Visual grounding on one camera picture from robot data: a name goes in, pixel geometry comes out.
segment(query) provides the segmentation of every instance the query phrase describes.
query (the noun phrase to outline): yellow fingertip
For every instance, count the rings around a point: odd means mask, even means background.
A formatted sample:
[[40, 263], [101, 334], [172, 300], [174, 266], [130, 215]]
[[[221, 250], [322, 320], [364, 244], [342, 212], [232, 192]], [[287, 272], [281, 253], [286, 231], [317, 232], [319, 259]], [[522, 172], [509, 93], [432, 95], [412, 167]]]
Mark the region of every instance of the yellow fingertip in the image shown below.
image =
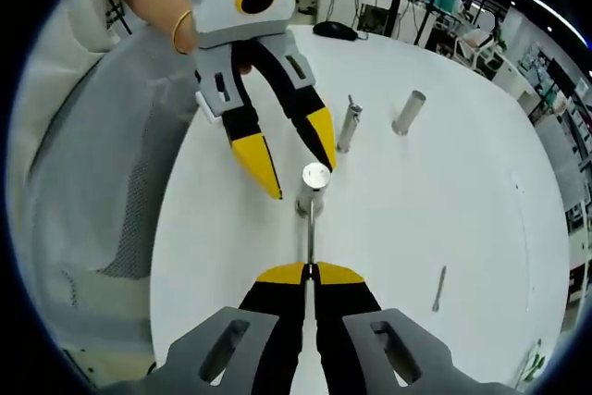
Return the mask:
[[323, 149], [327, 154], [327, 159], [331, 168], [335, 169], [337, 157], [335, 154], [335, 133], [333, 132], [333, 120], [329, 109], [324, 106], [306, 117], [313, 126], [319, 140], [323, 144]]
[[257, 133], [246, 136], [232, 141], [230, 146], [242, 167], [261, 184], [267, 194], [274, 199], [281, 199], [278, 177], [264, 135]]

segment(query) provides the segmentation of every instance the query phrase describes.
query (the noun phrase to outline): gold bracelet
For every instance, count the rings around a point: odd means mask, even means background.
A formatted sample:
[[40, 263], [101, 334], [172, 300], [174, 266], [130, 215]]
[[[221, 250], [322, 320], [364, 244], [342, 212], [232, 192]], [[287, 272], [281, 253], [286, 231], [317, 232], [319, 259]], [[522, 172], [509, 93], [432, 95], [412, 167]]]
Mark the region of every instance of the gold bracelet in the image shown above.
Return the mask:
[[175, 48], [175, 51], [177, 53], [179, 53], [180, 55], [186, 55], [187, 53], [185, 53], [184, 51], [181, 51], [177, 48], [177, 44], [175, 43], [175, 38], [177, 37], [177, 30], [179, 29], [179, 25], [181, 24], [181, 22], [191, 14], [191, 10], [188, 9], [187, 11], [185, 11], [181, 17], [179, 18], [179, 20], [177, 20], [177, 24], [175, 25], [175, 28], [173, 28], [173, 34], [171, 36], [171, 39], [173, 41], [173, 48]]

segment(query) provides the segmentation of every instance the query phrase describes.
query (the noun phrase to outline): computer monitor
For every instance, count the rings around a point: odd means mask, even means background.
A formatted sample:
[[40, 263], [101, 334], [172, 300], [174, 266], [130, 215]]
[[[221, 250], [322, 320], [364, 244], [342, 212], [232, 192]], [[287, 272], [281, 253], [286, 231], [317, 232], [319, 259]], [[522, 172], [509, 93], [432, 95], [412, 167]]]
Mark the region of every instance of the computer monitor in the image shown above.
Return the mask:
[[565, 97], [570, 97], [572, 94], [574, 94], [574, 81], [568, 76], [565, 70], [563, 70], [561, 65], [559, 65], [555, 59], [550, 61], [549, 67], [547, 68], [547, 73], [557, 84], [563, 94], [565, 94]]

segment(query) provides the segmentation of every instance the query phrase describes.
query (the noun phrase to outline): human arm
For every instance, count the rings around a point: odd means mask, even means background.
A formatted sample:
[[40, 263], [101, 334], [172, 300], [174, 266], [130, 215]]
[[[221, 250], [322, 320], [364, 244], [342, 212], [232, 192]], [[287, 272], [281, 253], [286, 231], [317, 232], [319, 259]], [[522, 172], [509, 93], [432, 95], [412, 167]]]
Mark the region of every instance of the human arm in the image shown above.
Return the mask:
[[[192, 9], [191, 0], [123, 0], [141, 19], [156, 29], [172, 36], [179, 18]], [[186, 16], [181, 21], [175, 34], [175, 45], [184, 52], [190, 53], [197, 42], [193, 28], [193, 17]]]

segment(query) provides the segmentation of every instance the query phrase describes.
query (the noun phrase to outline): gray gripper housing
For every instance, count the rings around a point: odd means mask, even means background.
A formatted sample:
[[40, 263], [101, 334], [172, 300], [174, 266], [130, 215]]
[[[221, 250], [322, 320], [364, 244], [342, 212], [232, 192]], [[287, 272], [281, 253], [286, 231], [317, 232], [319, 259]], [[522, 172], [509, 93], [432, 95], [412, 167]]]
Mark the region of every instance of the gray gripper housing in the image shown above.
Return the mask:
[[[285, 30], [256, 40], [275, 57], [296, 90], [315, 85], [313, 71], [306, 57], [298, 50], [292, 31]], [[192, 55], [198, 68], [199, 90], [212, 114], [220, 117], [225, 111], [242, 106], [243, 101], [232, 72], [232, 43], [198, 48]]]
[[[141, 380], [117, 383], [100, 393], [249, 395], [277, 320], [275, 315], [225, 307], [175, 341], [164, 366]], [[224, 369], [220, 384], [210, 384]]]

